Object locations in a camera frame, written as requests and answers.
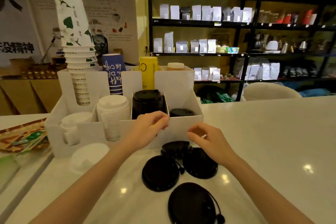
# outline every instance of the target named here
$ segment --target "person's left hand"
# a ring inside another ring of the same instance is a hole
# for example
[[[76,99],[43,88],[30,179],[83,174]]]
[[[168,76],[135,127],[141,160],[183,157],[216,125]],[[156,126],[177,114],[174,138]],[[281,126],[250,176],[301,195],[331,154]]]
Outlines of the person's left hand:
[[[156,137],[160,130],[165,130],[169,125],[169,116],[164,112],[157,111],[139,115],[132,131],[122,142],[132,152],[136,152],[147,145]]]

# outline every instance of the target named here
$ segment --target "wall poster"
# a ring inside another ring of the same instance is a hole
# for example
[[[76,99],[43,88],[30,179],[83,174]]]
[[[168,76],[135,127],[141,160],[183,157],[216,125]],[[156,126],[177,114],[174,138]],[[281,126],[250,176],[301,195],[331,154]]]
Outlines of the wall poster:
[[[26,0],[0,0],[0,22],[0,67],[10,66],[10,59],[41,60]]]
[[[30,0],[36,24],[44,48],[47,49],[57,35],[57,13],[54,0]],[[137,64],[138,38],[135,0],[83,0],[86,15],[93,35],[107,38],[109,53],[114,48],[123,50],[125,62]],[[49,51],[54,56],[62,49],[56,40]]]

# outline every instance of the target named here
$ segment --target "countertop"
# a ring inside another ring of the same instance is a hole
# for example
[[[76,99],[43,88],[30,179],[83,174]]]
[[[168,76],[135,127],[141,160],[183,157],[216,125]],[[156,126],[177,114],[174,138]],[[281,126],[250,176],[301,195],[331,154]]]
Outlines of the countertop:
[[[49,114],[27,114],[0,116],[0,130],[24,124],[33,120],[48,117]],[[0,152],[0,157],[8,155]],[[0,223],[11,215],[16,206],[20,203],[31,186],[51,162],[53,154],[51,150],[31,152],[20,159],[22,166],[7,185],[5,190],[0,193]]]
[[[202,105],[204,121],[219,127],[233,149],[316,224],[336,218],[336,96]],[[120,168],[85,223],[169,224],[170,193],[153,192],[141,181],[146,161],[160,149],[133,154]],[[53,159],[7,224],[28,223],[80,175],[68,158]],[[218,201],[227,224],[266,223],[239,182],[224,168],[195,182]]]

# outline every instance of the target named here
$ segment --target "white organizer box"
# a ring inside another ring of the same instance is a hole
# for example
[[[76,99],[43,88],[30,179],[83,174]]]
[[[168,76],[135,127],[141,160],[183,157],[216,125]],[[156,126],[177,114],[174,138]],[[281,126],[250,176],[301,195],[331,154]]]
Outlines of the white organizer box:
[[[133,94],[142,90],[142,74],[136,67],[126,67],[126,69],[127,71],[121,73],[123,94],[128,99],[132,110]],[[195,71],[188,67],[185,71],[166,71],[166,69],[167,67],[162,66],[161,71],[155,72],[155,89],[165,96],[168,111],[174,108],[187,108],[195,112],[196,116],[170,118],[169,127],[158,133],[156,139],[147,147],[150,149],[161,148],[163,144],[172,141],[188,141],[188,128],[203,121],[203,114],[194,93]],[[99,99],[110,94],[107,73],[104,71],[85,73],[91,100],[89,106],[77,104],[71,75],[67,69],[57,74],[62,96],[45,121],[54,156],[56,158],[70,157],[77,149],[91,143],[111,144],[106,140],[103,123],[98,122],[96,111]],[[92,112],[92,119],[90,123],[78,124],[80,143],[69,146],[64,142],[60,123],[62,118],[75,112]],[[131,131],[134,123],[135,120],[121,120],[119,122],[120,140]]]

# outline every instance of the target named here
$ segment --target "shelving unit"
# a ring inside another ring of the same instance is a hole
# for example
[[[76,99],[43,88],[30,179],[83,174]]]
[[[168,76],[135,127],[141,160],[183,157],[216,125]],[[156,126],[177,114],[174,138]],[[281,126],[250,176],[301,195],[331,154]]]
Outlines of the shelving unit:
[[[149,51],[151,55],[154,56],[230,56],[231,57],[231,66],[230,72],[232,73],[234,60],[237,57],[245,57],[244,66],[242,71],[241,80],[235,80],[234,83],[239,83],[239,90],[237,94],[237,101],[240,101],[243,85],[245,82],[263,82],[263,80],[254,80],[254,81],[246,81],[245,74],[246,69],[249,64],[250,57],[258,57],[258,56],[269,56],[269,57],[304,57],[304,56],[316,56],[316,57],[324,57],[321,68],[318,72],[316,78],[279,78],[277,80],[267,80],[265,82],[285,82],[285,81],[336,81],[334,78],[322,78],[323,71],[330,57],[335,56],[335,54],[331,53],[332,47],[336,42],[336,25],[328,26],[328,25],[319,25],[319,21],[321,20],[322,12],[326,5],[336,5],[336,0],[252,0],[256,1],[254,17],[251,23],[241,23],[241,22],[210,22],[210,21],[192,21],[192,20],[170,20],[170,19],[154,19],[153,18],[153,0],[148,0],[148,11],[149,11]],[[241,9],[244,8],[245,2],[247,0],[240,0]],[[313,25],[290,25],[290,24],[269,24],[269,23],[258,23],[258,17],[260,12],[260,6],[263,1],[275,1],[275,2],[285,2],[285,3],[297,3],[297,4],[311,4],[318,5],[317,7],[317,18],[315,19],[315,23]],[[240,53],[236,55],[231,54],[223,54],[223,53],[215,53],[215,54],[199,54],[199,53],[158,53],[153,52],[153,27],[154,26],[165,26],[165,27],[203,27],[203,28],[234,28],[236,29],[235,37],[234,37],[234,47],[237,47],[238,39],[240,35],[241,29],[250,29],[250,38],[248,41],[248,47],[246,53]],[[255,31],[258,29],[272,29],[272,30],[296,30],[296,31],[309,31],[309,37],[313,37],[313,35],[317,31],[332,31],[334,32],[330,48],[325,53],[286,53],[286,54],[270,54],[270,53],[252,53],[252,46],[254,42]],[[233,83],[228,82],[227,80],[221,80],[220,83]],[[195,83],[216,83],[208,80],[203,81],[195,81]]]

